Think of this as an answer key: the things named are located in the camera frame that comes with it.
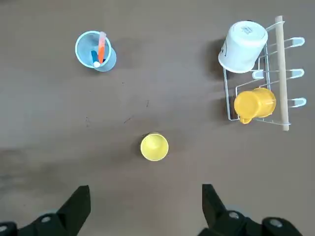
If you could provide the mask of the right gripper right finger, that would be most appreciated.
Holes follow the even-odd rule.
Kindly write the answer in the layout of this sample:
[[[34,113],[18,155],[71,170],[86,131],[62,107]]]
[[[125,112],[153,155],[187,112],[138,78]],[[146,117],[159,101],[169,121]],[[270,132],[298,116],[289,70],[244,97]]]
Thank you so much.
[[[299,230],[279,217],[266,217],[257,223],[236,210],[228,210],[213,185],[202,185],[202,210],[208,227],[201,236],[300,236]]]

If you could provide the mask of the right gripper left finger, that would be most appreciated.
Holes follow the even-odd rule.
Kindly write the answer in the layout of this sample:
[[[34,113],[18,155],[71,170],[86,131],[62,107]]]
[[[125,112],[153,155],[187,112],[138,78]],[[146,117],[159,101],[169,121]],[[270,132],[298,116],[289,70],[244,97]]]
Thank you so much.
[[[15,222],[1,222],[2,236],[76,236],[91,213],[90,188],[79,186],[55,212],[44,214],[18,228]]]

